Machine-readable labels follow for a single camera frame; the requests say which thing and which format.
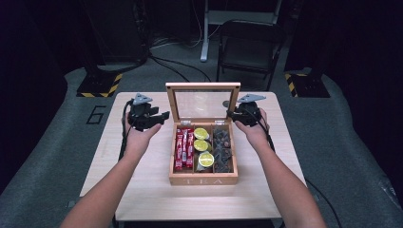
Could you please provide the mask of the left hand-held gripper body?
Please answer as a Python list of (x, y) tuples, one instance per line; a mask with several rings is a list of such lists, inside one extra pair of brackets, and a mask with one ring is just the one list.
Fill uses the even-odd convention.
[(133, 128), (144, 131), (155, 125), (152, 123), (152, 115), (149, 115), (149, 109), (152, 107), (151, 102), (151, 98), (141, 93), (137, 93), (132, 99), (127, 120)]

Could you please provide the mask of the white desk frame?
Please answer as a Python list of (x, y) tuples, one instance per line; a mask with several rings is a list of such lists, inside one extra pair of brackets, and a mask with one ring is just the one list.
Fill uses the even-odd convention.
[(282, 0), (275, 0), (276, 6), (273, 11), (244, 11), (244, 10), (215, 10), (209, 8), (209, 0), (204, 0), (204, 19), (202, 31), (202, 48), (200, 60), (204, 63), (208, 58), (209, 49), (209, 26), (222, 25), (224, 22), (240, 19), (250, 20), (262, 23), (275, 24), (278, 21), (279, 11), (281, 8)]

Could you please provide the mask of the pile of dark tea packets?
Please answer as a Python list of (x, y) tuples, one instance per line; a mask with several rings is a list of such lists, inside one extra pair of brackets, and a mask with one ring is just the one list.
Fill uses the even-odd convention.
[(229, 132), (222, 128), (213, 130), (214, 170), (216, 173), (232, 173), (232, 150)]

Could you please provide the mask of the black folding chair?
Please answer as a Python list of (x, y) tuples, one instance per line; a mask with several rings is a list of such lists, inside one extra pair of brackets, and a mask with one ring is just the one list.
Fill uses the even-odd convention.
[(287, 39), (276, 24), (233, 19), (221, 25), (216, 81), (228, 69), (260, 73), (272, 84), (278, 57)]

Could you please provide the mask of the black metal stand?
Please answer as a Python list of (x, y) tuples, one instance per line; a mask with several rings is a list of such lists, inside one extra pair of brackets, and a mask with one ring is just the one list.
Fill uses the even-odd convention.
[(321, 77), (322, 49), (327, 33), (326, 7), (321, 0), (308, 0), (306, 10), (309, 19), (307, 66), (311, 69), (309, 77), (316, 82)]
[(87, 78), (92, 84), (100, 85), (104, 78), (103, 72), (98, 68), (101, 53), (98, 47), (96, 37), (94, 35), (90, 17), (86, 10), (86, 0), (79, 0), (79, 1), (83, 8), (83, 22), (86, 34), (85, 68), (87, 72)]

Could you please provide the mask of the person's right hand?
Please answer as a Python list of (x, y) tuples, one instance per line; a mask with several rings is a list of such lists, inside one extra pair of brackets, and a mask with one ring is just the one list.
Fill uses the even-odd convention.
[(267, 151), (270, 149), (266, 136), (266, 130), (269, 128), (266, 122), (266, 112), (262, 108), (259, 111), (261, 114), (260, 123), (263, 127), (259, 124), (255, 126), (246, 126), (241, 122), (235, 122), (236, 127), (245, 134), (247, 141), (252, 145), (256, 152)]

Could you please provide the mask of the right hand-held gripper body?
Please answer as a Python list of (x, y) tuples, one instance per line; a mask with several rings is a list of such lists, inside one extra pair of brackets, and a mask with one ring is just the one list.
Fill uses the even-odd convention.
[(265, 96), (263, 95), (250, 93), (239, 98), (239, 106), (236, 108), (236, 120), (244, 125), (256, 125), (261, 119), (261, 114), (257, 105), (257, 101), (264, 99)]

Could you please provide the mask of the wooden tea box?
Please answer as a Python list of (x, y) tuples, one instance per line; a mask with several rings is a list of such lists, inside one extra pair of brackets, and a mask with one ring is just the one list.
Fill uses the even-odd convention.
[[(232, 120), (227, 110), (234, 110), (239, 97), (239, 83), (167, 83), (165, 85), (173, 117), (173, 143), (169, 164), (169, 180), (173, 185), (233, 185), (238, 182), (238, 161), (234, 141)], [(223, 101), (229, 101), (224, 107)], [(177, 129), (205, 128), (209, 133), (210, 148), (213, 155), (213, 130), (222, 128), (229, 132), (232, 159), (232, 173), (216, 173), (214, 164), (202, 167), (198, 163), (200, 152), (194, 148), (193, 167), (175, 169)]]

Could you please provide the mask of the person's left hand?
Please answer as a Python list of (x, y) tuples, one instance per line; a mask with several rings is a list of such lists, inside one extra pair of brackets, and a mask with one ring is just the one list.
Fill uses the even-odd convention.
[(161, 129), (162, 125), (157, 123), (145, 131), (139, 131), (133, 128), (128, 120), (125, 121), (125, 136), (126, 136), (126, 146), (125, 154), (128, 155), (140, 155), (142, 156), (152, 137)]

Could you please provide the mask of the black yellow striped base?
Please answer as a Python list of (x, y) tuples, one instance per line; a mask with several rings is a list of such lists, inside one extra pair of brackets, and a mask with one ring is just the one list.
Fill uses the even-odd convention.
[(111, 97), (117, 90), (122, 77), (122, 74), (117, 73), (104, 73), (97, 77), (87, 75), (79, 85), (76, 96), (86, 98)]
[(285, 79), (293, 97), (330, 98), (328, 90), (320, 79), (316, 80), (301, 73), (286, 73)]

